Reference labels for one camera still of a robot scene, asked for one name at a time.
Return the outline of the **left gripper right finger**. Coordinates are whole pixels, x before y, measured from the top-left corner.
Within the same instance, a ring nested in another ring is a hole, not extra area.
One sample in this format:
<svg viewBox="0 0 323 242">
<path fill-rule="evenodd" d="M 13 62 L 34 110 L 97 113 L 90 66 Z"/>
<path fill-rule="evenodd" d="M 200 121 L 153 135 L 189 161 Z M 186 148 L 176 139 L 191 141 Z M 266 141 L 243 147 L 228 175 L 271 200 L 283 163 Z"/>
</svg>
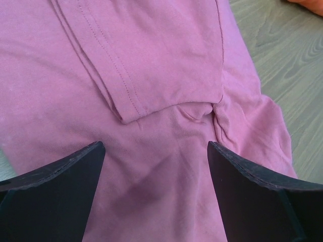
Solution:
<svg viewBox="0 0 323 242">
<path fill-rule="evenodd" d="M 322 185 L 292 178 L 209 142 L 228 241 L 322 241 Z"/>
</svg>

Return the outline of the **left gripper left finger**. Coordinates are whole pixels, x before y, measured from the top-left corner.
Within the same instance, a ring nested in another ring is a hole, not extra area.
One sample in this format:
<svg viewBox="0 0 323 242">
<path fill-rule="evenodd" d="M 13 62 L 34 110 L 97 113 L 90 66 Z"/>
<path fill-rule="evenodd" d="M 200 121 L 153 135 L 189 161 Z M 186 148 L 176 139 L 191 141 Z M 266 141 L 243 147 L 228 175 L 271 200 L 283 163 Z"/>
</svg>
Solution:
<svg viewBox="0 0 323 242">
<path fill-rule="evenodd" d="M 1 241 L 82 241 L 105 156 L 102 142 L 1 182 Z"/>
</svg>

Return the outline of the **salmon pink t-shirt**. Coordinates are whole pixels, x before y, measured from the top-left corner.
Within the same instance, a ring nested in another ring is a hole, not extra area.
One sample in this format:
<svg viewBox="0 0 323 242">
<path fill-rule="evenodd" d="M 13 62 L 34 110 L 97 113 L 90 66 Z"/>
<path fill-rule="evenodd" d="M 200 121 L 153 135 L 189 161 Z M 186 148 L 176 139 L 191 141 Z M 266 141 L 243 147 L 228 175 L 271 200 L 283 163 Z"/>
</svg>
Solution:
<svg viewBox="0 0 323 242">
<path fill-rule="evenodd" d="M 1 1 L 1 150 L 23 174 L 102 141 L 84 241 L 226 241 L 208 142 L 295 177 L 228 1 Z"/>
</svg>

